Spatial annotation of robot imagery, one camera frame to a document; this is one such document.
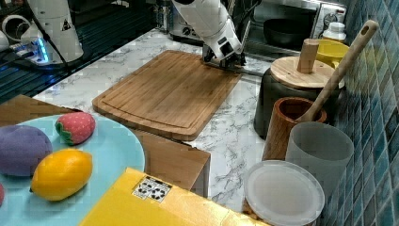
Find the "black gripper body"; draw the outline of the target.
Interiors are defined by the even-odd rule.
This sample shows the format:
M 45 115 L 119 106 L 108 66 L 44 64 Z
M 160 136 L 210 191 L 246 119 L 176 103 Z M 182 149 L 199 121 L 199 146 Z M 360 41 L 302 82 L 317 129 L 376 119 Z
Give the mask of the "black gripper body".
M 242 69 L 247 63 L 244 53 L 233 53 L 224 59 L 217 58 L 213 50 L 206 44 L 202 46 L 202 60 L 206 64 L 221 69 Z

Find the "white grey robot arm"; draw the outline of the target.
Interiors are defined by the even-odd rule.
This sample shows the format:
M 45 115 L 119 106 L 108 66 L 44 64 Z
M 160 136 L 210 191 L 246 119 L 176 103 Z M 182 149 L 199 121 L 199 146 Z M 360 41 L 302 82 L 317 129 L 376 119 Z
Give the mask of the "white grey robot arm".
M 242 68 L 244 44 L 220 0 L 171 0 L 184 20 L 208 47 L 203 60 L 216 59 L 221 67 Z

